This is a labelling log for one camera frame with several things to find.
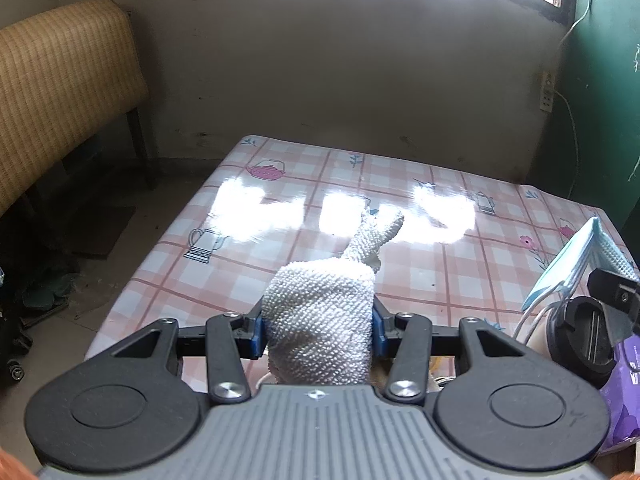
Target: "black mount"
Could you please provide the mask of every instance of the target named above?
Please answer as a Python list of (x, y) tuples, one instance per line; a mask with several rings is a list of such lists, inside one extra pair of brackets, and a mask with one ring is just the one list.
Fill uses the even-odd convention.
[[(606, 436), (597, 390), (479, 319), (433, 326), (374, 298), (372, 336), (374, 355), (394, 359), (383, 400), (420, 410), (465, 460), (511, 472), (561, 470), (593, 457)], [(158, 462), (191, 439), (209, 410), (254, 402), (240, 359), (261, 357), (265, 346), (260, 302), (205, 326), (159, 319), (38, 391), (26, 409), (27, 435), (43, 463), (73, 472)], [(455, 356), (458, 375), (437, 394), (427, 394), (431, 355)], [(184, 356), (206, 357), (206, 396), (180, 380)]]
[(587, 281), (589, 294), (626, 315), (633, 331), (640, 335), (640, 283), (608, 270), (591, 271)]

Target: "pink checkered tablecloth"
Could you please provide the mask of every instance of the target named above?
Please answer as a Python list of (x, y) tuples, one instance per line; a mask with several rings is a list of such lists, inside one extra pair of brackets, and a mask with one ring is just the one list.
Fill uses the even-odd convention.
[[(365, 153), (245, 137), (162, 235), (122, 291), (87, 356), (159, 317), (204, 324), (248, 312), (287, 262), (347, 246), (368, 206), (404, 210), (380, 253), (376, 293), (392, 312), (457, 325), (476, 316), (513, 333), (542, 270), (591, 216), (632, 262), (604, 211), (482, 176)], [(578, 289), (586, 294), (586, 275)], [(265, 359), (245, 362), (251, 384)], [(442, 360), (437, 375), (453, 374)], [(206, 391), (204, 359), (183, 378)]]

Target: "pink teapot print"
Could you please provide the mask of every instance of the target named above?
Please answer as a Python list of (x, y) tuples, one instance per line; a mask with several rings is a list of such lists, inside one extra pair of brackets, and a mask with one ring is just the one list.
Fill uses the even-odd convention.
[(567, 240), (577, 233), (577, 230), (574, 227), (574, 225), (568, 220), (561, 218), (559, 219), (558, 223), (560, 224), (560, 228), (558, 229), (560, 231), (560, 234), (564, 236)]
[(246, 170), (255, 178), (263, 180), (278, 180), (284, 175), (284, 162), (268, 158), (258, 162), (255, 166), (247, 166)]

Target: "white towel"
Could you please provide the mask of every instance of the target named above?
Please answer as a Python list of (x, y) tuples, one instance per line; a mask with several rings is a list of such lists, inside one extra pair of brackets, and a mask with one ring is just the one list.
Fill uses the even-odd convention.
[(285, 384), (369, 383), (378, 251), (404, 217), (362, 215), (340, 258), (282, 267), (262, 298), (269, 370)]

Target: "teapot print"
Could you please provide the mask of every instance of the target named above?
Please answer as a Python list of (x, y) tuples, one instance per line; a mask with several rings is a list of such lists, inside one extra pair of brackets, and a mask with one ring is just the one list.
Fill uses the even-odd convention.
[(278, 180), (284, 175), (284, 162), (268, 158), (258, 162), (255, 166), (247, 166), (246, 170), (251, 176), (262, 180)]
[(184, 257), (201, 264), (208, 264), (211, 253), (225, 242), (228, 236), (222, 236), (213, 229), (194, 229), (189, 233), (190, 249), (185, 253)]
[(560, 234), (567, 240), (577, 233), (574, 225), (568, 220), (561, 218), (559, 219), (558, 223), (560, 224), (560, 228), (558, 229), (558, 231), (560, 231)]
[(478, 204), (478, 209), (483, 213), (495, 215), (494, 199), (485, 195), (482, 191), (476, 193), (476, 203)]

